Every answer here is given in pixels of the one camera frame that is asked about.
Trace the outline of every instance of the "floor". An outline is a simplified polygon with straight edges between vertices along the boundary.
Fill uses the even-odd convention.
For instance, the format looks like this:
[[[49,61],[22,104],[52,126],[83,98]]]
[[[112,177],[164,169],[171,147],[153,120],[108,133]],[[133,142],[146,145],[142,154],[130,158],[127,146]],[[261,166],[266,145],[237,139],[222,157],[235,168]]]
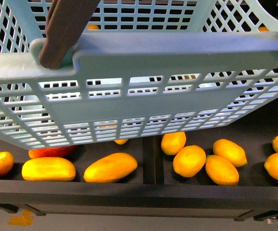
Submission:
[[[36,217],[33,214],[31,225],[9,225],[11,217],[20,217],[0,210],[0,231],[278,231],[278,225],[267,222],[244,222],[232,219],[214,218],[154,218],[154,217],[115,217],[89,215],[47,214]]]

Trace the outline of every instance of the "black tray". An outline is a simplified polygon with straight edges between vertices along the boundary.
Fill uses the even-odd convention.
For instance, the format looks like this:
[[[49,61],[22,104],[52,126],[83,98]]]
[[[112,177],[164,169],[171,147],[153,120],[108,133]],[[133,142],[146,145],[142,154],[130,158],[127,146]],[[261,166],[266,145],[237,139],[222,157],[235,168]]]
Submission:
[[[76,155],[70,157],[77,168],[74,182],[23,180],[21,166],[29,159],[27,150],[0,141],[0,151],[10,151],[16,161],[10,174],[0,179],[0,204],[33,205],[41,211],[61,213],[73,213],[72,206],[73,211],[84,214],[96,210],[86,211],[83,207],[104,207],[104,214],[114,214],[112,211],[118,208],[123,208],[118,214],[124,214],[125,208],[133,208],[128,213],[140,216],[204,217],[206,214],[206,217],[243,220],[263,213],[257,219],[271,217],[278,214],[278,181],[267,174],[263,164],[274,153],[271,142],[276,135],[278,99],[231,125],[187,132],[187,145],[196,144],[207,154],[212,154],[213,143],[220,138],[232,140],[245,149],[248,164],[238,168],[239,186],[217,186],[204,169],[190,179],[175,174],[173,158],[160,150],[161,136],[131,139],[122,146],[113,141],[81,145]],[[83,181],[84,170],[92,162],[115,152],[133,155],[138,169],[115,184]]]

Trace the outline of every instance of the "orange tape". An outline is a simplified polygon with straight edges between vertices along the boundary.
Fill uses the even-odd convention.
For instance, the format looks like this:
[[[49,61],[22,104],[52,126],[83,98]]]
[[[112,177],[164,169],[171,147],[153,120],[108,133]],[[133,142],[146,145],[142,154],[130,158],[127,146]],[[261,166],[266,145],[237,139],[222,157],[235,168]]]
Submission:
[[[11,216],[8,225],[31,225],[34,217],[30,216],[30,214],[30,211],[24,210],[22,216]]]

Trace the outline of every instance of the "basket handle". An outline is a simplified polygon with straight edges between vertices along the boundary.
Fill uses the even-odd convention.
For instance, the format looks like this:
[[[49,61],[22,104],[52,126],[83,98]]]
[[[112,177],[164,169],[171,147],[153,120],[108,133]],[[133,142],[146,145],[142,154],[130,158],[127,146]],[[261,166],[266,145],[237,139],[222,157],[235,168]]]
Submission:
[[[60,66],[95,12],[100,0],[53,0],[46,20],[46,41],[39,63],[49,69]]]

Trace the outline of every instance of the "light blue basket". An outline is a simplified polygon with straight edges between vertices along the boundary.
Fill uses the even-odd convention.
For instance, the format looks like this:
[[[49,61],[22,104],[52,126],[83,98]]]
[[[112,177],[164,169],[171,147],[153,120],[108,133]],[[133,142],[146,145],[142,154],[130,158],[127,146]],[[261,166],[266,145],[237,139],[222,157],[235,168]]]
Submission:
[[[100,29],[58,70],[33,59],[49,7],[0,0],[1,140],[36,149],[214,128],[278,97],[278,21],[256,0],[102,0],[89,22]]]

